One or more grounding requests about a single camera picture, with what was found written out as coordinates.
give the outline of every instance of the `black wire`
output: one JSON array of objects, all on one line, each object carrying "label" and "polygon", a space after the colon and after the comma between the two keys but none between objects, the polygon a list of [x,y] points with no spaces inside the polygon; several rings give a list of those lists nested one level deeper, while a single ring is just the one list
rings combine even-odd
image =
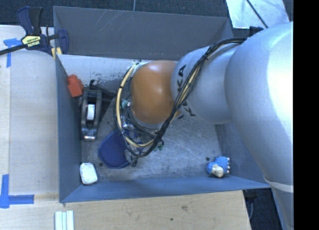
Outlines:
[{"label": "black wire", "polygon": [[[175,99],[174,105],[173,105],[173,109],[172,112],[170,114],[170,116],[165,120],[165,122],[163,123],[161,129],[159,130],[156,138],[153,141],[153,144],[151,145],[151,148],[146,151],[146,155],[148,155],[160,142],[160,140],[162,140],[163,135],[165,134],[168,126],[170,125],[173,117],[175,116],[176,112],[178,111],[178,109],[181,107],[181,105],[185,102],[185,100],[188,98],[188,96],[191,94],[191,92],[193,91],[195,84],[197,82],[198,76],[200,74],[202,65],[205,61],[207,61],[207,59],[209,58],[209,56],[214,53],[220,46],[224,45],[224,44],[228,44],[228,43],[242,43],[244,42],[246,39],[245,38],[229,38],[229,39],[224,39],[221,41],[218,41],[216,43],[214,43],[213,45],[211,45],[207,52],[200,58],[199,61],[197,61],[197,63],[194,65],[194,67],[192,68],[190,74],[187,76],[185,82],[183,83],[181,90],[177,96],[177,98]],[[190,89],[187,92],[186,96],[184,97],[184,99],[182,101],[179,102],[180,97],[182,95],[182,93],[184,92],[185,87],[187,86],[191,76],[194,74],[195,71],[198,71],[197,76],[195,77],[195,81],[193,81],[190,84]]]},{"label": "black wire", "polygon": [[250,5],[250,7],[252,8],[252,10],[255,12],[255,14],[257,15],[257,17],[259,18],[259,20],[263,23],[263,25],[268,28],[267,24],[265,23],[265,21],[261,18],[261,16],[258,14],[258,12],[256,11],[256,9],[254,8],[254,6],[251,4],[251,2],[249,0],[246,0],[247,3]]},{"label": "black wire", "polygon": [[[172,108],[172,111],[171,111],[171,114],[169,115],[169,117],[165,120],[165,122],[162,124],[160,130],[158,131],[157,135],[154,136],[153,134],[151,134],[150,132],[148,132],[145,127],[143,127],[142,125],[140,125],[137,121],[134,120],[133,116],[131,115],[131,112],[130,110],[128,110],[128,118],[130,122],[133,123],[133,126],[136,128],[137,130],[137,133],[142,133],[144,134],[145,136],[149,136],[151,137],[154,141],[152,143],[151,146],[147,147],[148,150],[143,152],[143,150],[146,148],[146,147],[139,147],[140,148],[140,154],[136,154],[130,147],[130,145],[128,144],[126,138],[128,138],[129,140],[131,140],[132,142],[136,143],[130,136],[128,136],[124,131],[123,131],[123,127],[120,127],[119,124],[118,124],[118,121],[116,121],[116,100],[117,98],[115,99],[115,103],[114,103],[114,110],[113,110],[113,113],[114,113],[114,119],[115,119],[115,122],[116,122],[116,126],[121,130],[122,132],[122,135],[124,137],[124,140],[125,140],[125,144],[128,148],[128,150],[137,158],[141,158],[141,157],[145,157],[147,156],[150,152],[152,152],[157,146],[159,143],[161,143],[162,145],[164,144],[164,141],[162,139],[163,135],[165,134],[167,128],[169,127],[172,119],[174,118],[176,112],[179,110],[179,108],[182,106],[182,104],[185,102],[185,100],[189,97],[189,95],[191,94],[191,92],[193,91],[197,81],[198,81],[198,78],[200,76],[200,73],[201,73],[201,69],[202,69],[202,66],[204,64],[204,62],[206,62],[209,57],[219,48],[221,47],[222,45],[225,45],[225,44],[228,44],[228,43],[242,43],[246,40],[246,38],[228,38],[228,39],[224,39],[224,40],[221,40],[221,41],[218,41],[216,43],[214,43],[213,45],[211,45],[208,50],[206,51],[206,53],[199,59],[199,61],[197,61],[197,63],[194,65],[194,67],[192,68],[191,72],[189,73],[189,75],[187,76],[185,82],[183,83],[183,85],[181,86],[181,90],[180,92],[178,93],[177,95],[177,98],[175,99],[175,102],[174,102],[174,105],[173,105],[173,108]],[[194,77],[194,79],[190,81],[191,77],[193,76],[193,74],[197,72],[196,76]]]}]

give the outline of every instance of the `wooden table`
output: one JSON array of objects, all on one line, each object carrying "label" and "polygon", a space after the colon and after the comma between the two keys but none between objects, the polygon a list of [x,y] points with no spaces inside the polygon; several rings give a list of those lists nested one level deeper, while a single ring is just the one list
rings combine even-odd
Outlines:
[{"label": "wooden table", "polygon": [[[1,34],[1,41],[8,38]],[[10,67],[6,67],[6,55],[0,56],[0,104],[1,181],[10,165]],[[55,192],[34,194],[34,204],[0,209],[0,230],[54,229],[54,213],[69,210],[74,212],[76,230],[251,230],[242,191],[69,204],[59,203]]]}]

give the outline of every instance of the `blue clamp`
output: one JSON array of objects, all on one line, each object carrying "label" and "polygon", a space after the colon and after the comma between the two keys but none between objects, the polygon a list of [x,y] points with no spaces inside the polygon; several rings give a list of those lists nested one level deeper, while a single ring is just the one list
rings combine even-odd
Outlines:
[{"label": "blue clamp", "polygon": [[17,19],[20,24],[20,26],[25,30],[25,37],[22,38],[23,40],[30,36],[39,36],[40,40],[38,44],[28,46],[26,49],[28,50],[38,50],[42,52],[46,52],[52,56],[52,46],[50,45],[50,40],[59,38],[60,40],[60,48],[63,54],[66,54],[69,48],[69,38],[68,33],[65,29],[58,30],[58,34],[56,36],[49,36],[48,30],[47,30],[47,36],[44,34],[41,34],[41,27],[40,27],[40,19],[42,14],[43,8],[41,7],[33,7],[30,8],[29,6],[25,6],[21,8],[17,12]]},{"label": "blue clamp", "polygon": [[34,195],[9,195],[9,174],[2,176],[1,194],[0,194],[0,208],[8,209],[10,205],[17,204],[34,204]]},{"label": "blue clamp", "polygon": [[65,29],[59,29],[57,34],[49,35],[48,27],[46,29],[46,35],[41,33],[40,18],[43,8],[25,6],[17,12],[17,19],[19,25],[24,29],[25,36],[21,39],[21,44],[7,48],[0,51],[0,55],[14,52],[20,49],[38,50],[46,52],[52,55],[52,46],[50,41],[53,39],[59,39],[60,49],[63,54],[66,54],[69,49],[69,36]]}]

